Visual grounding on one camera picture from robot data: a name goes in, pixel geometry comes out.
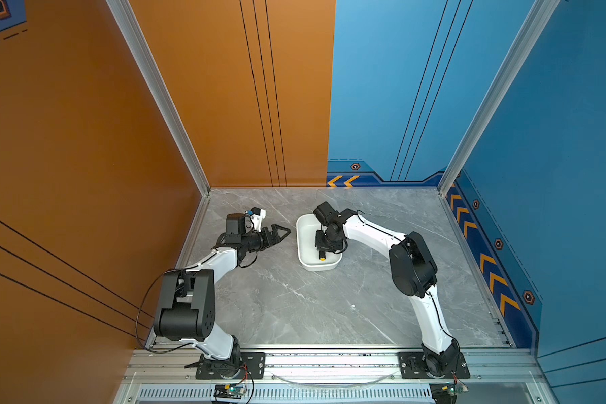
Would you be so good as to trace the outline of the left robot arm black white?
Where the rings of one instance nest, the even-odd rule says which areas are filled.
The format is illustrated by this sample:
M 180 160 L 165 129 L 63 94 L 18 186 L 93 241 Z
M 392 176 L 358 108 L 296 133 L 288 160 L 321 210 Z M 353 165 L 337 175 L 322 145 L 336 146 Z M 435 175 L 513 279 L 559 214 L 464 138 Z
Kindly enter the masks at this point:
M 215 284 L 234 269 L 241 269 L 248 254 L 278 245 L 291 229 L 278 224 L 264 227 L 265 211 L 253 208 L 227 215 L 226 229 L 210 253 L 196 264 L 170 269 L 162 275 L 153 332 L 200 350 L 194 367 L 231 379 L 244 371 L 237 337 L 226 333 L 215 319 Z

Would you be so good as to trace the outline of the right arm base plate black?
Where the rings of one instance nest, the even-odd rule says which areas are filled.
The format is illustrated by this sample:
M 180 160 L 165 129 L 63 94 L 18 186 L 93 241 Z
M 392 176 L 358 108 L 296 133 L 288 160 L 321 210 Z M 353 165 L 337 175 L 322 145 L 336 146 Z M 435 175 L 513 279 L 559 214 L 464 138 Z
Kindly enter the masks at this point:
M 397 354 L 397 359 L 405 380 L 446 380 L 453 376 L 459 380 L 471 378 L 468 364 L 461 352 L 442 356 L 417 351 L 401 352 Z

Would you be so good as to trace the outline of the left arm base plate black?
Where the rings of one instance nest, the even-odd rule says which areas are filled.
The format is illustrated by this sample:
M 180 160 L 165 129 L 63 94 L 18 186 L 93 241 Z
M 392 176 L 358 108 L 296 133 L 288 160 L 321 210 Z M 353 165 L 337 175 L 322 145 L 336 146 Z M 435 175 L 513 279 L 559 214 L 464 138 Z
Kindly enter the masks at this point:
M 241 351 L 228 360 L 207 359 L 200 355 L 195 378 L 197 380 L 262 380 L 264 378 L 266 354 L 264 352 Z

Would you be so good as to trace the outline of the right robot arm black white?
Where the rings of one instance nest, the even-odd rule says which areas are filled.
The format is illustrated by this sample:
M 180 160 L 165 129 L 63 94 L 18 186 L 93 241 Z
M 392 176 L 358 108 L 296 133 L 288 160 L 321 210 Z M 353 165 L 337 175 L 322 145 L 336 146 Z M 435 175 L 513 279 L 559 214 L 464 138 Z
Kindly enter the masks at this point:
M 449 331 L 439 304 L 437 264 L 418 232 L 404 234 L 362 217 L 358 210 L 335 210 L 323 202 L 313 210 L 321 228 L 315 234 L 319 254 L 342 254 L 350 241 L 360 242 L 388 258 L 394 286 L 407 296 L 422 333 L 425 370 L 434 378 L 454 375 L 461 347 Z

